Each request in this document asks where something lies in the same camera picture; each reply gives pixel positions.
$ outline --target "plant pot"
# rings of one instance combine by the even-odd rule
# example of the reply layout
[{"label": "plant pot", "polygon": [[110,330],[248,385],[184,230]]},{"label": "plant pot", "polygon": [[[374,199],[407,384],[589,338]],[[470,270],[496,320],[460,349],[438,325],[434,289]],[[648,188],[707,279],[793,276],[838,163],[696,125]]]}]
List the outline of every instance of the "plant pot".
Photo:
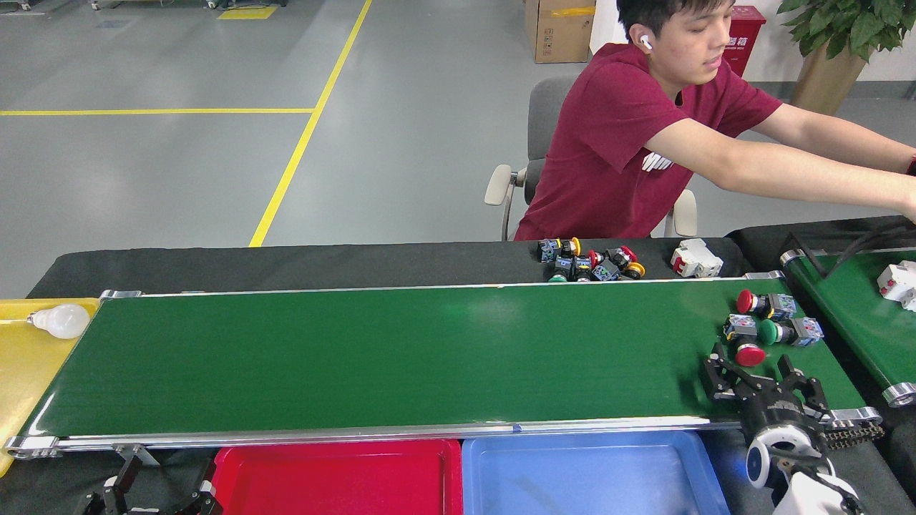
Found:
[{"label": "plant pot", "polygon": [[844,49],[833,59],[827,59],[827,45],[808,54],[795,83],[790,104],[833,115],[856,84],[866,62]]}]

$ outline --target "office chair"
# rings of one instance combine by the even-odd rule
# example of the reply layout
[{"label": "office chair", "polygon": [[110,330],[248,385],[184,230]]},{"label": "office chair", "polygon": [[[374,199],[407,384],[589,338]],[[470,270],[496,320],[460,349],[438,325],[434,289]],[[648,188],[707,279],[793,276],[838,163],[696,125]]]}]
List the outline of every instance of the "office chair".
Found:
[{"label": "office chair", "polygon": [[[550,77],[534,85],[528,105],[528,166],[513,171],[509,165],[493,170],[486,186],[484,203],[505,205],[503,209],[502,240],[508,240],[509,210],[515,189],[524,188],[525,203],[531,204],[544,168],[547,149],[560,117],[560,107],[578,75]],[[696,236],[696,198],[684,190],[665,217],[665,236]]]}]

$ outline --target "epoxy floor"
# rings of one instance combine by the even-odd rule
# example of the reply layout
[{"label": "epoxy floor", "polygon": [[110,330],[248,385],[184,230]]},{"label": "epoxy floor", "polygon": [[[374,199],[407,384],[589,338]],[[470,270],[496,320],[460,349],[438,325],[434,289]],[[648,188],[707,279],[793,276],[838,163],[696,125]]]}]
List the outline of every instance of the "epoxy floor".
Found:
[{"label": "epoxy floor", "polygon": [[[531,87],[584,66],[533,62],[520,0],[101,6],[0,16],[0,298],[83,250],[496,240]],[[916,102],[839,115],[916,144]],[[701,236],[888,213],[691,189]]]}]

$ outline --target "green leaves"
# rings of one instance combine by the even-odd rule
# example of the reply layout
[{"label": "green leaves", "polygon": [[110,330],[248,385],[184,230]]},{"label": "green leaves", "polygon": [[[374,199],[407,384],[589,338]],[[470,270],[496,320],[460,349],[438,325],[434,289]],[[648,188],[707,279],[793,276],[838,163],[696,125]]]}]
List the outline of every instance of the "green leaves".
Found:
[{"label": "green leaves", "polygon": [[827,59],[843,49],[868,60],[895,49],[916,22],[916,0],[782,0],[778,13],[801,9],[786,22],[802,56],[827,45]]}]

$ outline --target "red t-shirt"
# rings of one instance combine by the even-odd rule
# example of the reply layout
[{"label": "red t-shirt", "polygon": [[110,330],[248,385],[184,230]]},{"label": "red t-shirt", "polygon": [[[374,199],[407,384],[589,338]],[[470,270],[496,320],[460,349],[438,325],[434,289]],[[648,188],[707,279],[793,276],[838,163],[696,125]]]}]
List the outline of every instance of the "red t-shirt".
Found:
[{"label": "red t-shirt", "polygon": [[684,118],[736,137],[781,105],[724,60],[714,79],[685,88],[681,99],[676,105],[665,95],[636,46],[604,45],[563,102],[515,239],[648,236],[693,173],[677,164],[644,171],[644,159],[654,158],[647,141]]}]

